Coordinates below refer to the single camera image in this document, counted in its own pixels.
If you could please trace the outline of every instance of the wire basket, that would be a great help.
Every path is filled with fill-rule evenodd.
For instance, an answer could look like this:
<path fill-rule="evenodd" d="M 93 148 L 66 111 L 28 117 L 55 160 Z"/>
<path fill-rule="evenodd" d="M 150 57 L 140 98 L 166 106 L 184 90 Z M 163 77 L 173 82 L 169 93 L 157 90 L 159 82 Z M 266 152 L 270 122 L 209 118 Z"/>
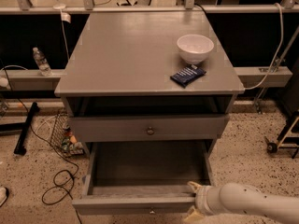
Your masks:
<path fill-rule="evenodd" d="M 84 155 L 83 145 L 80 142 L 71 143 L 69 137 L 65 135 L 65 130 L 67 129 L 69 129 L 67 114 L 58 114 L 54 123 L 50 143 L 64 157 Z"/>

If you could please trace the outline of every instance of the cabinet top surface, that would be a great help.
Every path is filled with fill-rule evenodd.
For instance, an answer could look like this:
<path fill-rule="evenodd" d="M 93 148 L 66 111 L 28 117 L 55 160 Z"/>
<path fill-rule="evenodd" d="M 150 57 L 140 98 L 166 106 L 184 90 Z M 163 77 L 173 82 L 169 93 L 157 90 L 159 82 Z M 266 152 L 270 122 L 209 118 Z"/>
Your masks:
<path fill-rule="evenodd" d="M 199 64 L 206 75 L 181 88 L 170 79 L 186 63 L 177 40 L 199 34 L 214 42 Z M 92 13 L 55 93 L 60 96 L 235 94 L 244 91 L 204 12 Z"/>

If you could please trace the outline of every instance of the robotic arm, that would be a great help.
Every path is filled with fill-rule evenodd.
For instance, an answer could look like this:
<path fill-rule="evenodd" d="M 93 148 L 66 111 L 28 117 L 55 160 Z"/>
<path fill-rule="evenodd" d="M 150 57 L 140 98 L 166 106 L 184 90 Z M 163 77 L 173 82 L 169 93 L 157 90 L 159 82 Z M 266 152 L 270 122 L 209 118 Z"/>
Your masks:
<path fill-rule="evenodd" d="M 186 222 L 204 216 L 240 214 L 269 217 L 284 224 L 299 223 L 299 198 L 268 195 L 253 186 L 228 183 L 220 187 L 189 182 L 196 193 Z"/>

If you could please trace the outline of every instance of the drawer front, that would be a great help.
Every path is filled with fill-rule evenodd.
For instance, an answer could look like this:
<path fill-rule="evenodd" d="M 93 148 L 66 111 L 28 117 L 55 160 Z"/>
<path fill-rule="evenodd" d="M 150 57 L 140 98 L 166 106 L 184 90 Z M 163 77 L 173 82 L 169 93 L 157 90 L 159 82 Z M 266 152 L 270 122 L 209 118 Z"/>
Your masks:
<path fill-rule="evenodd" d="M 227 122 L 227 115 L 69 119 L 82 142 L 214 139 Z"/>
<path fill-rule="evenodd" d="M 186 213 L 195 202 L 188 181 L 213 185 L 199 141 L 101 142 L 72 204 L 81 215 Z"/>

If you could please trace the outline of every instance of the terrazzo floor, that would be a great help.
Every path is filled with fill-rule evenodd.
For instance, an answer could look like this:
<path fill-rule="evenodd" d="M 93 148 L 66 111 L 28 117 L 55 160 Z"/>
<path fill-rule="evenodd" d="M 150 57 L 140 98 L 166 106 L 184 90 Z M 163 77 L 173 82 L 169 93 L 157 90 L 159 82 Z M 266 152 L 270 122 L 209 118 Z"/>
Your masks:
<path fill-rule="evenodd" d="M 32 101 L 24 102 L 30 106 Z M 0 123 L 25 121 L 24 109 L 18 103 L 8 103 L 9 110 L 0 119 Z M 63 105 L 60 100 L 50 100 L 39 101 L 38 106 L 40 111 L 34 117 L 32 127 L 38 135 L 47 139 L 50 127 L 54 124 L 54 119 L 50 117 L 63 108 Z M 263 139 L 266 136 L 270 141 L 276 141 L 286 118 L 274 101 L 263 101 L 262 106 L 264 114 L 259 115 L 252 101 L 235 101 L 230 121 L 209 158 L 214 182 L 216 185 L 228 182 L 250 184 L 266 193 L 299 197 L 299 156 L 291 159 L 292 149 L 280 149 L 277 154 L 269 155 Z M 49 125 L 43 124 L 46 119 L 49 119 Z M 10 190 L 7 201 L 0 207 L 0 223 L 79 223 L 69 196 L 54 205 L 42 203 L 42 195 L 53 187 L 52 179 L 56 173 L 63 169 L 75 172 L 76 167 L 58 157 L 49 144 L 31 131 L 25 141 L 26 154 L 15 155 L 13 151 L 18 138 L 17 133 L 0 136 L 0 185 Z M 83 187 L 82 177 L 87 172 L 89 161 L 81 156 L 70 160 L 79 167 L 75 186 L 71 191 L 73 198 L 79 198 Z M 57 190 L 53 194 L 54 198 L 62 196 Z M 83 224 L 179 224 L 183 223 L 185 217 L 185 214 L 80 216 Z M 198 223 L 276 222 L 266 217 L 220 215 L 206 217 Z"/>

